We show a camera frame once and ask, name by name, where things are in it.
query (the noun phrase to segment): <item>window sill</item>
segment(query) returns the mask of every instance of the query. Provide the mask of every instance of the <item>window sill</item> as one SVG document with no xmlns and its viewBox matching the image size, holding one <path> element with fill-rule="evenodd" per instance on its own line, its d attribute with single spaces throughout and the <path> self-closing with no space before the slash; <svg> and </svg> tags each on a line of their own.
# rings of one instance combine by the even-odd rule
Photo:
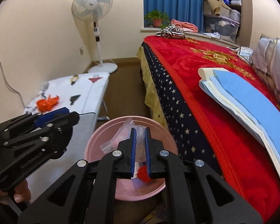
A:
<svg viewBox="0 0 280 224">
<path fill-rule="evenodd" d="M 157 31 L 161 31 L 161 29 L 159 29 L 159 28 L 151 28 L 151 27 L 141 28 L 141 32 L 157 32 Z M 220 41 L 220 42 L 226 43 L 226 44 L 228 44 L 228 45 L 230 45 L 232 47 L 239 47 L 238 45 L 233 44 L 233 43 L 231 43 L 229 41 L 217 39 L 217 38 L 211 37 L 209 35 L 205 35 L 205 34 L 193 33 L 193 32 L 188 32 L 188 31 L 184 32 L 184 34 L 186 36 L 189 35 L 189 36 L 193 36 L 193 37 L 195 37 L 195 36 L 197 36 L 197 37 L 204 37 L 204 38 L 208 38 L 208 39 L 211 39 L 211 40 L 216 40 L 216 41 Z"/>
</svg>

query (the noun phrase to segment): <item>gold embroidery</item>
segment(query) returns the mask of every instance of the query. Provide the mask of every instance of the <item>gold embroidery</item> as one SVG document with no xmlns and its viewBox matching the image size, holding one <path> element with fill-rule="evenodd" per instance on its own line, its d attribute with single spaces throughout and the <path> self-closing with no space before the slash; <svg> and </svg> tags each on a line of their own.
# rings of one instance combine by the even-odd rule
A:
<svg viewBox="0 0 280 224">
<path fill-rule="evenodd" d="M 194 40 L 192 38 L 187 38 L 187 41 L 189 41 L 190 43 L 194 43 L 194 44 L 200 44 L 200 43 L 198 43 L 196 40 Z"/>
<path fill-rule="evenodd" d="M 230 59 L 235 59 L 232 55 L 226 54 L 224 52 L 219 52 L 216 50 L 201 50 L 201 49 L 195 49 L 191 48 L 195 53 L 203 53 L 204 56 L 202 58 L 209 59 L 217 64 L 220 65 L 227 65 L 232 67 L 233 69 L 238 70 L 246 77 L 251 78 L 252 80 L 255 80 L 253 75 L 247 71 L 245 71 L 243 68 L 240 68 L 230 62 Z"/>
</svg>

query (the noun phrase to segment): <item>fan blade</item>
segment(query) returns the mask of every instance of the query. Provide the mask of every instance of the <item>fan blade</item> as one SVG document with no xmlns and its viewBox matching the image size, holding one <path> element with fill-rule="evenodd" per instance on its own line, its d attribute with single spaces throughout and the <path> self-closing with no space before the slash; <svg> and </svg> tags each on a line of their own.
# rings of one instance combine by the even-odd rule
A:
<svg viewBox="0 0 280 224">
<path fill-rule="evenodd" d="M 98 6 L 97 9 L 93 11 L 93 17 L 95 19 L 98 19 L 102 15 L 103 15 L 103 10 L 100 6 Z"/>
<path fill-rule="evenodd" d="M 98 2 L 104 2 L 110 4 L 111 0 L 97 0 Z"/>
<path fill-rule="evenodd" d="M 76 3 L 79 5 L 79 6 L 85 6 L 85 1 L 84 0 L 76 0 Z"/>
<path fill-rule="evenodd" d="M 85 10 L 84 12 L 79 13 L 78 16 L 80 16 L 80 17 L 85 17 L 85 16 L 89 15 L 90 13 L 91 13 L 91 11 Z"/>
</svg>

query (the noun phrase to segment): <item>stack of paper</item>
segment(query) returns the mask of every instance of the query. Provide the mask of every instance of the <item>stack of paper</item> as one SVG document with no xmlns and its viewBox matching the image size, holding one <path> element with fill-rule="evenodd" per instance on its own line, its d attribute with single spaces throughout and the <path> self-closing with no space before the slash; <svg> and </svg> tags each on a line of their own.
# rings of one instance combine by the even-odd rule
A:
<svg viewBox="0 0 280 224">
<path fill-rule="evenodd" d="M 200 68 L 201 89 L 268 151 L 280 177 L 280 112 L 255 87 L 224 68 Z"/>
</svg>

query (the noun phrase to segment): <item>baseboard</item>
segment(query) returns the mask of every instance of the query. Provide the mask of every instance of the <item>baseboard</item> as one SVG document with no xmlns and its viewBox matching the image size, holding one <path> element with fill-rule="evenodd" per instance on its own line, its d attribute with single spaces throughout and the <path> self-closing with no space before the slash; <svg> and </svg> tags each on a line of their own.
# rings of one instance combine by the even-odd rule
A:
<svg viewBox="0 0 280 224">
<path fill-rule="evenodd" d="M 140 63 L 140 60 L 137 57 L 118 58 L 118 59 L 112 59 L 112 61 L 114 61 L 117 65 L 124 64 L 124 63 Z M 103 60 L 103 62 L 111 62 L 111 61 L 109 59 L 107 59 L 107 60 Z M 83 73 L 87 73 L 88 70 L 94 65 L 95 65 L 95 63 L 91 62 L 90 65 L 87 66 L 87 68 L 85 69 L 85 71 Z"/>
</svg>

